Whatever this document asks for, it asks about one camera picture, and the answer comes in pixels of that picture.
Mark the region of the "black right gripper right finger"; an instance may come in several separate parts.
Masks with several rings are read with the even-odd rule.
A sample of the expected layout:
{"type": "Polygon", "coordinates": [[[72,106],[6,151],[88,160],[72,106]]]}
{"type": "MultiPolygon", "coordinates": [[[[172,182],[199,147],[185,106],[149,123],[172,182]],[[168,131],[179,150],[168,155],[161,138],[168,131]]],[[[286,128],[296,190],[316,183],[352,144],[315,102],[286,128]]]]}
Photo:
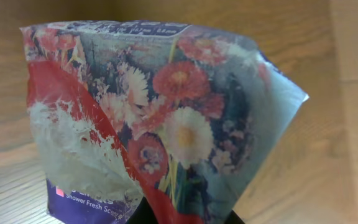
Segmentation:
{"type": "Polygon", "coordinates": [[[238,216],[235,211],[231,211],[230,214],[227,216],[224,224],[245,224],[245,222],[238,216]]]}

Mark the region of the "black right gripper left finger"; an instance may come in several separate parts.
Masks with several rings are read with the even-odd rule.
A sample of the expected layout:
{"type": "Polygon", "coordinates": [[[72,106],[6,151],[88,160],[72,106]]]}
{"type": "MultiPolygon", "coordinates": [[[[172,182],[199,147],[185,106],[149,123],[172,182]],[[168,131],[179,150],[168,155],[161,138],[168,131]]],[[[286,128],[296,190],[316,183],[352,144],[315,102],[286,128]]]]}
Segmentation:
{"type": "Polygon", "coordinates": [[[126,224],[158,224],[154,211],[145,197],[142,198],[126,224]]]}

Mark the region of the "pink purple liner pack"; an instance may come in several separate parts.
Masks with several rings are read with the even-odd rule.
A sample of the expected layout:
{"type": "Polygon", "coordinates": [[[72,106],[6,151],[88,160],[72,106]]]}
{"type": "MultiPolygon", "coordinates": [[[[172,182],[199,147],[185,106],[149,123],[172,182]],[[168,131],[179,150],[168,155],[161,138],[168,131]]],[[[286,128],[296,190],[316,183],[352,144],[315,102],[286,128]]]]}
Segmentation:
{"type": "Polygon", "coordinates": [[[151,21],[21,29],[27,111],[63,223],[224,223],[308,95],[242,35],[151,21]]]}

